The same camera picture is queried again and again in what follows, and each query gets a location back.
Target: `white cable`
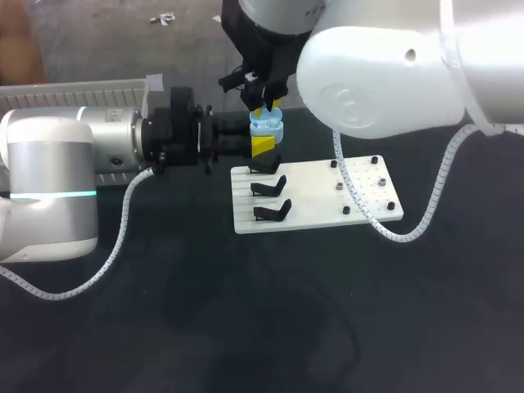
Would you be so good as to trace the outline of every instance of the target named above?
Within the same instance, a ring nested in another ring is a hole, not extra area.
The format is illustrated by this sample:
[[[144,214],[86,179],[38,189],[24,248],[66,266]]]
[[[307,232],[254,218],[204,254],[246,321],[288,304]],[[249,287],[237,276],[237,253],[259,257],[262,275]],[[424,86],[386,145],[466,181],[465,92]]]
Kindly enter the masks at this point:
[[[120,230],[118,232],[118,237],[116,238],[116,243],[115,243],[115,246],[113,247],[113,251],[109,255],[109,258],[107,258],[106,263],[85,284],[82,284],[80,287],[75,288],[68,292],[48,293],[48,292],[42,291],[41,289],[38,289],[37,287],[29,284],[22,277],[20,277],[17,274],[14,274],[11,270],[6,269],[3,266],[0,266],[0,275],[7,278],[8,280],[13,281],[16,285],[25,289],[31,295],[37,296],[44,300],[69,299],[71,297],[79,295],[80,293],[84,291],[87,291],[90,287],[92,287],[95,284],[95,282],[100,280],[100,278],[110,268],[113,262],[115,262],[115,259],[120,252],[120,248],[122,247],[122,243],[124,242],[125,231],[128,227],[129,204],[131,202],[131,196],[133,195],[133,191],[137,187],[137,185],[139,185],[143,180],[145,180],[146,178],[150,178],[153,175],[154,175],[153,169],[151,168],[146,169],[143,172],[141,172],[140,174],[138,174],[138,176],[134,178],[133,181],[128,185],[128,188],[124,194],[124,203],[122,204],[122,219],[120,221]]]
[[[478,131],[477,126],[471,124],[466,125],[465,127],[462,127],[453,136],[453,138],[451,138],[451,141],[449,141],[449,144],[445,149],[444,158],[442,159],[442,164],[440,164],[439,174],[436,177],[435,187],[433,188],[433,192],[431,193],[429,204],[426,208],[426,213],[424,213],[424,216],[422,217],[422,220],[417,225],[417,227],[413,231],[411,231],[410,233],[406,233],[405,235],[393,233],[389,229],[385,228],[369,212],[368,207],[365,205],[364,201],[362,201],[362,198],[360,198],[359,193],[357,192],[353,182],[351,181],[350,174],[348,173],[348,170],[346,168],[346,162],[344,161],[344,154],[342,153],[341,135],[337,131],[333,131],[333,145],[335,147],[335,154],[337,156],[338,165],[341,169],[342,178],[346,183],[347,189],[350,190],[351,197],[355,201],[355,204],[359,207],[364,217],[368,220],[371,226],[374,227],[382,236],[387,237],[393,242],[407,243],[417,239],[426,231],[427,227],[431,222],[431,219],[433,218],[433,215],[435,214],[436,206],[439,203],[440,195],[442,193],[442,190],[444,189],[445,180],[448,177],[449,169],[451,168],[451,164],[453,163],[455,154],[457,153],[457,150],[459,149],[460,145],[462,145],[462,143],[466,140],[466,138],[469,137],[472,133],[475,133],[476,131]]]

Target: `screw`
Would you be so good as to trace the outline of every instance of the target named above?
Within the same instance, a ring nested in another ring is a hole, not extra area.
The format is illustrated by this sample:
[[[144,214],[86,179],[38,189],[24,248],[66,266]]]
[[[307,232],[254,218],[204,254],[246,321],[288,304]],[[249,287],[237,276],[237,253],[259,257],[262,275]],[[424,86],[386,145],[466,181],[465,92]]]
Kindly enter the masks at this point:
[[[124,162],[120,158],[111,158],[111,163],[115,166],[121,166]]]

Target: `black bracket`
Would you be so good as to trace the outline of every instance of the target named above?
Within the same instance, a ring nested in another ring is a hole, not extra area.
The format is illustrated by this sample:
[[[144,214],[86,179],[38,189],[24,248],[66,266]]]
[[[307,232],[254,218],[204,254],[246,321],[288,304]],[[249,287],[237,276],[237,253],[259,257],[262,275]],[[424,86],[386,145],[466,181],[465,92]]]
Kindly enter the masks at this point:
[[[261,183],[251,183],[251,190],[253,191],[253,197],[255,194],[260,194],[264,197],[280,197],[282,190],[286,186],[287,178],[283,174],[275,187],[267,186]]]
[[[280,210],[272,210],[265,207],[254,207],[253,214],[255,215],[257,221],[266,220],[282,222],[287,217],[289,210],[291,210],[291,199],[285,201]]]
[[[278,167],[282,163],[282,156],[273,151],[255,156],[249,163],[250,172],[261,172],[262,174],[276,174]]]

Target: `end effector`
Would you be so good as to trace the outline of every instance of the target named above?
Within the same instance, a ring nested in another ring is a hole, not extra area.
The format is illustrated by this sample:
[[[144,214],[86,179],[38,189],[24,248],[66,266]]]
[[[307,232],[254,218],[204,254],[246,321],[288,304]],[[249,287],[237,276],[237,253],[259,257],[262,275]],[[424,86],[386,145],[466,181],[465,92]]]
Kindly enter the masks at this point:
[[[224,92],[243,86],[250,111],[277,106],[324,8],[325,0],[224,0],[222,27],[243,58],[219,80]]]

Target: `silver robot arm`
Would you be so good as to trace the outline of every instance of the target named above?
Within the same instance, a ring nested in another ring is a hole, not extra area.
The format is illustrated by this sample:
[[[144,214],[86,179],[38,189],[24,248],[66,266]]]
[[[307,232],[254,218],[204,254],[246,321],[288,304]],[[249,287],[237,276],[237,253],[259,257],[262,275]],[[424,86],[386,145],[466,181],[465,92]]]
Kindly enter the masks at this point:
[[[91,252],[98,236],[91,128],[34,117],[14,122],[6,137],[11,199],[0,200],[0,262]]]

